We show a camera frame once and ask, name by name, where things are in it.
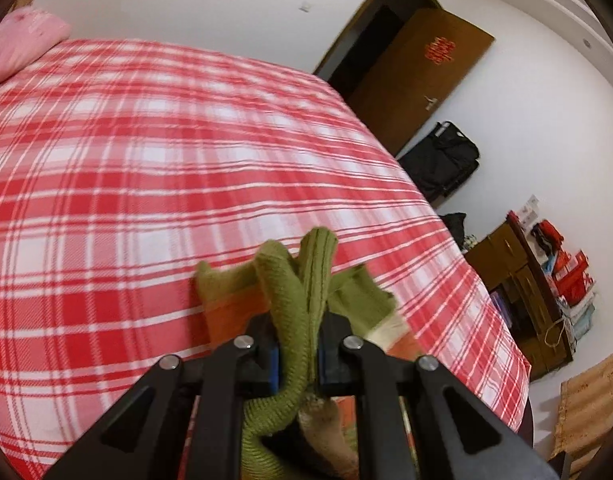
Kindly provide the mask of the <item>brown wooden door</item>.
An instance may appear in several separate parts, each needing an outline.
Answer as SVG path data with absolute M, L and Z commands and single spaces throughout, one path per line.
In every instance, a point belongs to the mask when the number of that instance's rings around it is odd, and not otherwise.
M 493 42 L 438 0 L 365 0 L 314 74 L 396 155 Z

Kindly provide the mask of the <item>dark wooden cabinet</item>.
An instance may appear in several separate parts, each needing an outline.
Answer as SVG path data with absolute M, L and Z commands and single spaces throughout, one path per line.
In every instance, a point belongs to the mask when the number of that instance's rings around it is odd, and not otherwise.
M 513 214 L 466 252 L 537 380 L 572 361 L 561 308 Z

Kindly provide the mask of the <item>pink pillow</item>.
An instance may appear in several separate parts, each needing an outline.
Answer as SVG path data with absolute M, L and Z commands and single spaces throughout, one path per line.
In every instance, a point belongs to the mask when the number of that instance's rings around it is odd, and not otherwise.
M 71 26 L 66 21 L 33 6 L 7 14 L 0 22 L 0 84 L 70 34 Z

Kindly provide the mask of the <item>brown floor rug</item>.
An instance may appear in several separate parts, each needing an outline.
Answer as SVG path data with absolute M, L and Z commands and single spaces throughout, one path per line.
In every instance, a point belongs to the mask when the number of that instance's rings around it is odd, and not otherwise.
M 613 354 L 561 384 L 552 457 L 566 452 L 570 478 L 595 456 L 613 428 Z

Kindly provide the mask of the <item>black clothes pile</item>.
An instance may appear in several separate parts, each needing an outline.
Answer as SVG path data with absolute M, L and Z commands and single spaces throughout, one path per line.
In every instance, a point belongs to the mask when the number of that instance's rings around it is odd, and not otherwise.
M 451 214 L 441 214 L 440 219 L 444 226 L 450 232 L 454 242 L 462 252 L 468 252 L 469 248 L 475 240 L 471 234 L 466 232 L 465 221 L 467 214 L 465 212 L 452 212 Z

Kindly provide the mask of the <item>red items pile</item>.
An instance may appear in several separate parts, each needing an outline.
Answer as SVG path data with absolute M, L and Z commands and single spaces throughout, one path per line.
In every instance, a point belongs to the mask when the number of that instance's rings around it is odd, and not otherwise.
M 572 352 L 592 328 L 595 313 L 595 281 L 590 274 L 590 261 L 583 250 L 569 247 L 564 235 L 540 210 L 537 196 L 531 195 L 523 206 L 512 210 L 508 218 L 519 227 L 520 240 L 538 263 L 549 294 L 555 301 L 554 321 L 540 315 L 543 342 L 547 348 L 567 341 Z

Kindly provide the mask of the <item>red white plaid bedspread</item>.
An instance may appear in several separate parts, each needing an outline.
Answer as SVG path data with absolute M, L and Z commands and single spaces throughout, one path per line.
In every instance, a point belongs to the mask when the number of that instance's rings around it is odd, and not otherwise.
M 504 420 L 530 367 L 421 192 L 319 78 L 69 40 L 0 84 L 0 448 L 47 468 L 159 356 L 209 348 L 192 274 L 334 231 L 426 352 Z

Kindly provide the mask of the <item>black bag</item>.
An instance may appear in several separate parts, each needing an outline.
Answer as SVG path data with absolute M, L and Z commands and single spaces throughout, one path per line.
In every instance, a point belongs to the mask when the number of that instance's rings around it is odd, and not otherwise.
M 429 203 L 447 198 L 479 167 L 477 145 L 453 124 L 437 122 L 399 164 Z

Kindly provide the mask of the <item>green striped knit sweater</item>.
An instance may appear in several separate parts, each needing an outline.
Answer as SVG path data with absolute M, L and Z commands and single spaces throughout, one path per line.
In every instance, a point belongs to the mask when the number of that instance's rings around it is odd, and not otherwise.
M 407 361 L 421 355 L 412 327 L 391 292 L 366 266 L 333 272 L 338 240 L 314 228 L 298 255 L 268 240 L 239 266 L 198 263 L 195 287 L 206 315 L 210 344 L 221 346 L 252 318 L 267 313 L 279 340 L 278 393 L 244 404 L 242 474 L 247 479 L 355 479 L 359 456 L 353 408 L 315 392 L 317 335 L 326 311 L 345 316 L 353 333 Z

